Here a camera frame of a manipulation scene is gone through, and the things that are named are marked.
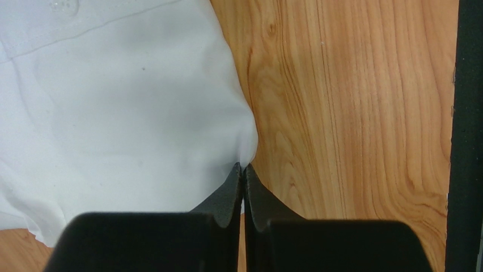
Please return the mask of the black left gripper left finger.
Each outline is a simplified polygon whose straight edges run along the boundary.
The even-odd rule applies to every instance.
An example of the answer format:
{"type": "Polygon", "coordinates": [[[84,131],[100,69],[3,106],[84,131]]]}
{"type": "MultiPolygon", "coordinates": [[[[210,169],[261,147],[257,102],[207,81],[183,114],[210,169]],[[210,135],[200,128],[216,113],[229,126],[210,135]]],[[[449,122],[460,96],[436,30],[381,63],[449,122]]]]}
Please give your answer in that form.
{"type": "Polygon", "coordinates": [[[46,271],[236,271],[242,169],[189,212],[77,216],[46,271]]]}

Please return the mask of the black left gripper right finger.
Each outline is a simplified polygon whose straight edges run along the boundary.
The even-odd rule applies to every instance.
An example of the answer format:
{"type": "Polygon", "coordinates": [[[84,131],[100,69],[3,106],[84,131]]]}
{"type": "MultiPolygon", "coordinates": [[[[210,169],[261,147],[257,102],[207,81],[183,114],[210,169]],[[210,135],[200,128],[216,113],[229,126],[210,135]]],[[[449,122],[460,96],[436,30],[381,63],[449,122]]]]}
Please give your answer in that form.
{"type": "Polygon", "coordinates": [[[394,220],[306,219],[249,165],[243,173],[248,271],[431,271],[415,232],[394,220]]]}

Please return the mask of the white long sleeve shirt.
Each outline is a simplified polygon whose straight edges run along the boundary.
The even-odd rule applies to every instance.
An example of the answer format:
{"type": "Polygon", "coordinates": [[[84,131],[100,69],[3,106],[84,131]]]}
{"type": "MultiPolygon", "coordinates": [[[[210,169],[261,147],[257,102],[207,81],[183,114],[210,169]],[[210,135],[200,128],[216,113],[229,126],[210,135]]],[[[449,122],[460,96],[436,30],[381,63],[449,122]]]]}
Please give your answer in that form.
{"type": "Polygon", "coordinates": [[[189,211],[257,140],[209,1],[1,2],[1,229],[189,211]]]}

